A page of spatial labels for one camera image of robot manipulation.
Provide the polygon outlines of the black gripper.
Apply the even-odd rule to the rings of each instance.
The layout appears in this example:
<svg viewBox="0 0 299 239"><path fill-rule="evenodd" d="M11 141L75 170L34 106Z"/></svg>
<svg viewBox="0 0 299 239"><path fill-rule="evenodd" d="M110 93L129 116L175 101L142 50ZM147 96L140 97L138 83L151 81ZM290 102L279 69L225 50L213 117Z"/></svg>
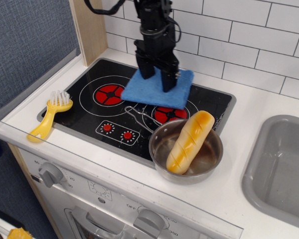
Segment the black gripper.
<svg viewBox="0 0 299 239"><path fill-rule="evenodd" d="M176 46L175 30L143 37L143 40L134 41L141 76L149 79L155 74L155 67L160 69L162 90L167 93L176 86L180 77L179 61L173 53Z"/></svg>

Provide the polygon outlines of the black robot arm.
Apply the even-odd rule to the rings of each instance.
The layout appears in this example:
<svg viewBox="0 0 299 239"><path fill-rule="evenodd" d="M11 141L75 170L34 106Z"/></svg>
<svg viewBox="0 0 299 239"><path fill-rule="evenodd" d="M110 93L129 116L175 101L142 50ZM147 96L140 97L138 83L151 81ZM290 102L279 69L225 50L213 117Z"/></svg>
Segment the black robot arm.
<svg viewBox="0 0 299 239"><path fill-rule="evenodd" d="M175 26L170 16L169 0L134 1L138 18L141 20L140 32L143 40L136 40L136 59L144 79L155 74L155 68L161 72L162 90L170 91L176 86L179 77L179 61L173 50L177 39Z"/></svg>

